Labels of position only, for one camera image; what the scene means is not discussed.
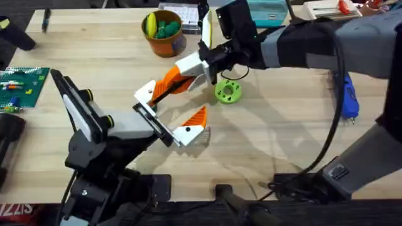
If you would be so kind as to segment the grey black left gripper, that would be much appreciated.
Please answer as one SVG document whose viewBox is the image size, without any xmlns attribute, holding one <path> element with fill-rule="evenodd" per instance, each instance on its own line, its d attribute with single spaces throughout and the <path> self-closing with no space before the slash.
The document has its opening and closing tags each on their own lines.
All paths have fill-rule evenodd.
<svg viewBox="0 0 402 226">
<path fill-rule="evenodd" d="M 156 110 L 156 105 L 152 103 L 156 80 L 151 80 L 140 89 L 135 91 L 135 99 L 149 109 Z M 188 146 L 205 130 L 207 125 L 207 107 L 204 105 L 193 116 L 187 119 L 181 126 L 168 133 L 167 128 L 161 123 L 151 119 L 151 116 L 139 107 L 139 112 L 135 109 L 102 109 L 95 102 L 90 106 L 99 116 L 101 124 L 106 128 L 106 140 L 134 140 L 146 139 L 155 135 L 161 139 L 166 146 L 171 146 L 173 141 L 178 146 Z"/>
</svg>

